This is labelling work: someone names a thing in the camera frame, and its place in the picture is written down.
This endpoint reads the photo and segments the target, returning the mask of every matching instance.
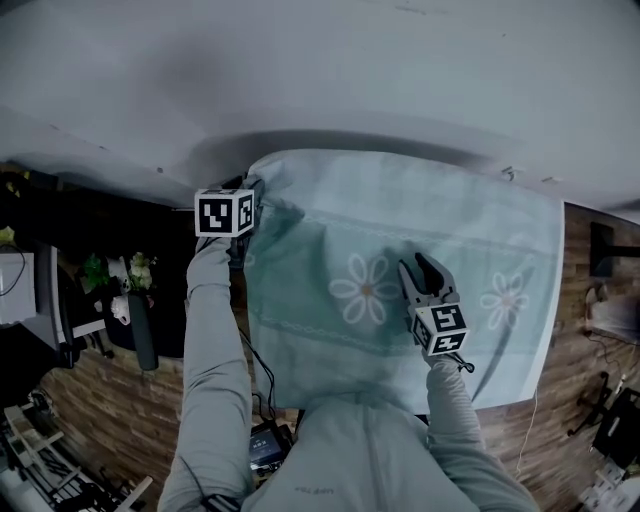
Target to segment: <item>gray sleeve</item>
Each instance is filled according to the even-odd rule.
[[[205,495],[241,499],[251,490],[251,381],[229,304],[228,247],[214,241],[189,265],[182,422],[160,511],[199,508],[185,462]]]
[[[442,357],[429,363],[429,450],[438,465],[482,511],[538,510],[527,490],[486,452],[457,364]]]

